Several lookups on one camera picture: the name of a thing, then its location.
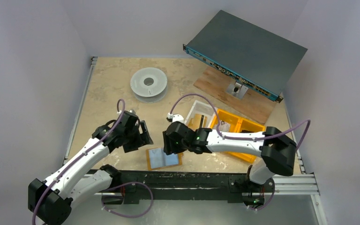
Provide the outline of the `yellow leather card holder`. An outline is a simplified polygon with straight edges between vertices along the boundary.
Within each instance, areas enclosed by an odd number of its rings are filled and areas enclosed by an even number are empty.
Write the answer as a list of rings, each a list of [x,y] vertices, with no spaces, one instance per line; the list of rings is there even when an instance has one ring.
[[[182,165],[182,153],[167,155],[162,148],[146,150],[147,168],[149,171]]]

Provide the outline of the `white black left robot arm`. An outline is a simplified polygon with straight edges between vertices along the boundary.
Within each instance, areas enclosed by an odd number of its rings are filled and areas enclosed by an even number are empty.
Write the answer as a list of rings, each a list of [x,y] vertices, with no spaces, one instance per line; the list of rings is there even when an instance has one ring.
[[[124,183],[122,173],[113,166],[104,165],[90,177],[84,176],[117,148],[129,152],[152,143],[145,121],[133,112],[120,110],[117,119],[97,127],[82,149],[58,171],[29,184],[31,223],[61,225],[80,202],[100,191],[119,190],[124,194],[126,186],[138,182]]]

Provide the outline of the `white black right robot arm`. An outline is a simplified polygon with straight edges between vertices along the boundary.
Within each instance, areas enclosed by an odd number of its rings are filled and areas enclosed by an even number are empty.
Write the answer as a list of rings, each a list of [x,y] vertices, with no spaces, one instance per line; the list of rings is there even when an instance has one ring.
[[[275,127],[255,133],[220,132],[211,128],[190,129],[180,120],[171,118],[163,131],[167,155],[190,151],[195,154],[235,152],[260,157],[244,178],[251,191],[257,190],[274,175],[292,176],[297,145]]]

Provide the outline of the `gold credit cards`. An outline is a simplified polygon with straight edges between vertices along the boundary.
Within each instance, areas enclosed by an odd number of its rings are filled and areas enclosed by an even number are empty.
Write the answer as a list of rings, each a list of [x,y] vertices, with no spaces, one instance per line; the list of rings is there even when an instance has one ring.
[[[192,130],[204,128],[206,126],[207,117],[203,114],[196,113],[194,117],[189,121],[188,127]]]

